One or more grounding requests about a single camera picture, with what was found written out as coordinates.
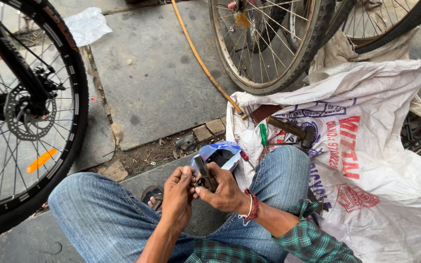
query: shirt sleeve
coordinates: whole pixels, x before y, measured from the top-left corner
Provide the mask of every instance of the shirt sleeve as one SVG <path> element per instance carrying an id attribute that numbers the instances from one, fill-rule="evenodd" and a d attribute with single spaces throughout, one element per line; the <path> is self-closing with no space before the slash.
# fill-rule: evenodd
<path id="1" fill-rule="evenodd" d="M 281 237 L 272 240 L 284 250 L 299 257 L 307 263 L 361 263 L 354 256 L 344 242 L 338 242 L 335 237 L 329 235 L 310 223 L 305 217 L 312 214 L 319 203 L 310 203 L 301 199 L 296 207 L 289 209 L 289 213 L 300 216 L 300 223 Z"/>

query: man's left hand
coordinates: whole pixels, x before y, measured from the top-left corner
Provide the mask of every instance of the man's left hand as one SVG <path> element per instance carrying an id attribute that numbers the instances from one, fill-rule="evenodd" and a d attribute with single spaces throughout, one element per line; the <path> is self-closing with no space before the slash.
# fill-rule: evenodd
<path id="1" fill-rule="evenodd" d="M 191 166 L 178 167 L 164 184 L 161 222 L 180 233 L 191 219 L 191 201 L 195 193 L 191 183 L 196 181 L 194 172 Z"/>

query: yellow hose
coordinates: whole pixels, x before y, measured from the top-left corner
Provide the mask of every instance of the yellow hose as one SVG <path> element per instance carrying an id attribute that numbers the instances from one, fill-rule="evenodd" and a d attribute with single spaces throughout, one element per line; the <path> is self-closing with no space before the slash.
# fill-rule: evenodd
<path id="1" fill-rule="evenodd" d="M 204 65 L 204 62 L 201 60 L 201 57 L 199 57 L 199 54 L 196 51 L 196 48 L 193 45 L 193 42 L 191 41 L 190 35 L 188 35 L 188 31 L 186 30 L 186 27 L 184 26 L 183 20 L 181 19 L 181 15 L 180 12 L 178 11 L 178 7 L 176 6 L 175 0 L 172 0 L 172 5 L 173 5 L 173 9 L 175 10 L 176 13 L 176 17 L 178 18 L 178 22 L 180 23 L 180 26 L 183 29 L 183 33 L 186 36 L 186 40 L 188 41 L 188 43 L 190 44 L 191 50 L 194 53 L 194 56 L 197 59 L 197 62 L 199 62 L 199 64 L 201 65 L 202 69 L 204 70 L 204 72 L 206 73 L 206 75 L 209 77 L 209 79 L 212 81 L 212 83 L 214 84 L 214 86 L 217 88 L 217 90 L 219 90 L 220 93 L 222 93 L 222 95 L 230 102 L 230 104 L 237 110 L 238 114 L 241 116 L 241 118 L 244 120 L 246 118 L 248 118 L 248 115 L 246 115 L 246 113 L 244 113 L 240 107 L 238 107 L 237 103 L 235 103 L 235 101 L 233 101 L 231 99 L 231 97 L 224 91 L 224 89 L 222 89 L 222 87 L 220 87 L 220 85 L 217 83 L 217 81 L 215 81 L 214 77 L 211 75 L 211 73 L 209 72 L 209 70 L 207 69 L 206 65 Z"/>

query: wooden hammer handle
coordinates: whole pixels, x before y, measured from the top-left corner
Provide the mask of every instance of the wooden hammer handle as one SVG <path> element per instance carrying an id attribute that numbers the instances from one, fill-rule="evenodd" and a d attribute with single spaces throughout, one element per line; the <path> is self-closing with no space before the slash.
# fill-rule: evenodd
<path id="1" fill-rule="evenodd" d="M 269 116 L 266 118 L 266 123 L 267 124 L 271 124 L 279 129 L 282 129 L 284 131 L 287 131 L 295 136 L 298 136 L 300 138 L 304 138 L 306 136 L 306 132 L 300 130 L 299 128 L 296 128 L 295 126 L 285 123 L 285 122 L 281 122 L 278 119 Z"/>

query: red screwdriver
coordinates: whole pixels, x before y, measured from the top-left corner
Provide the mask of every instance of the red screwdriver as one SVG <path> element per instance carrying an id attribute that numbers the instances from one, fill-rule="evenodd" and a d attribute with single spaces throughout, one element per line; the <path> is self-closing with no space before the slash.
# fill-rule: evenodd
<path id="1" fill-rule="evenodd" d="M 254 168 L 254 166 L 251 164 L 251 162 L 249 161 L 248 155 L 246 155 L 246 153 L 243 150 L 241 151 L 241 156 L 243 157 L 243 160 L 247 161 L 249 163 L 249 165 L 251 165 L 251 167 L 253 168 L 253 170 L 256 170 Z"/>

